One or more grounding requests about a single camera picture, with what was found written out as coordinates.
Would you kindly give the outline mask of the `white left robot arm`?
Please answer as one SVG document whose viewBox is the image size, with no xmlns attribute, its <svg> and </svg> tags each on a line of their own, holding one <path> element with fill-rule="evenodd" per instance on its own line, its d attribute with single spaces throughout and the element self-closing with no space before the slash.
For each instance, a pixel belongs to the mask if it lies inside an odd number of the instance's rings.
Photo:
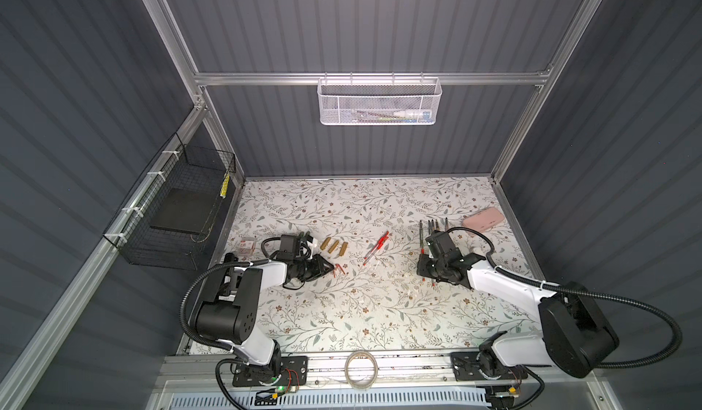
<svg viewBox="0 0 702 410">
<path fill-rule="evenodd" d="M 263 259 L 239 261 L 228 254 L 200 274 L 179 306 L 183 333 L 252 366 L 276 365 L 279 344 L 257 325 L 261 293 L 276 287 L 298 291 L 333 273 L 336 266 L 314 252 L 314 238 L 282 235 L 261 242 Z"/>
</svg>

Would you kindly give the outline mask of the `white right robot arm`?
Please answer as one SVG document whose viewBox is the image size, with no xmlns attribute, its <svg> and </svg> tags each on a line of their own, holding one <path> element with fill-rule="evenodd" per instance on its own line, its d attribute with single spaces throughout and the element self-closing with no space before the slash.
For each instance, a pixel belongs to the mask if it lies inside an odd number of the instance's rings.
<svg viewBox="0 0 702 410">
<path fill-rule="evenodd" d="M 585 287 L 570 284 L 576 292 L 568 294 L 544 282 L 531 286 L 495 263 L 495 245 L 484 234 L 469 231 L 486 242 L 487 251 L 465 255 L 453 243 L 453 231 L 434 230 L 425 239 L 429 252 L 420 255 L 418 275 L 504 300 L 540 326 L 525 334 L 498 331 L 481 343 L 475 362 L 484 378 L 497 380 L 511 368 L 530 366 L 555 366 L 583 378 L 618 348 L 619 337 L 595 300 L 583 295 Z"/>
</svg>

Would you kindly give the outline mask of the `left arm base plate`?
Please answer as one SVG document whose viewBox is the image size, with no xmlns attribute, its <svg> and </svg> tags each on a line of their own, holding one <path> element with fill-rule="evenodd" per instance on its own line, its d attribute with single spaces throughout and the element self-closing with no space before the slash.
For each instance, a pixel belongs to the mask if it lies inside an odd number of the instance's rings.
<svg viewBox="0 0 702 410">
<path fill-rule="evenodd" d="M 309 369 L 307 356 L 273 357 L 265 366 L 238 364 L 233 368 L 234 387 L 304 386 Z"/>
</svg>

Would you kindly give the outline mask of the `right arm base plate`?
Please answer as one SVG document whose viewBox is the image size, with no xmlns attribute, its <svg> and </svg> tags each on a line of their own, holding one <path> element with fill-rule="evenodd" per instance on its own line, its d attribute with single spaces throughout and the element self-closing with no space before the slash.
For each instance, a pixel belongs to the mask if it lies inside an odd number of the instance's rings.
<svg viewBox="0 0 702 410">
<path fill-rule="evenodd" d="M 506 367 L 487 352 L 467 351 L 450 353 L 451 367 L 456 381 L 497 381 L 528 378 L 528 373 L 521 367 Z"/>
</svg>

